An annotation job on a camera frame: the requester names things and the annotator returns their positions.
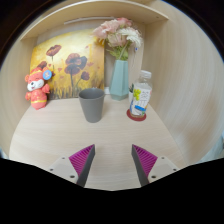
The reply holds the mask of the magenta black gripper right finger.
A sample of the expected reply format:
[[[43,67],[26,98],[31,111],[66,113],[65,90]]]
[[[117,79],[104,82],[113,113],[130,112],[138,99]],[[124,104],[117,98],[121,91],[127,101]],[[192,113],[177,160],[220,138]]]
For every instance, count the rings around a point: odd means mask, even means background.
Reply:
[[[150,184],[179,170],[167,157],[157,157],[137,145],[132,145],[131,154],[141,186]]]

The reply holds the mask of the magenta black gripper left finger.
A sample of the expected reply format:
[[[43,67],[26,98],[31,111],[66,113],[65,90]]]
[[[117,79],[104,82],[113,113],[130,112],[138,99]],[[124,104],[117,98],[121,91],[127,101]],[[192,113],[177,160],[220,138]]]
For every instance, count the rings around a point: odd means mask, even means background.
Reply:
[[[94,156],[95,145],[90,145],[69,157],[61,156],[49,167],[49,171],[56,176],[84,187]]]

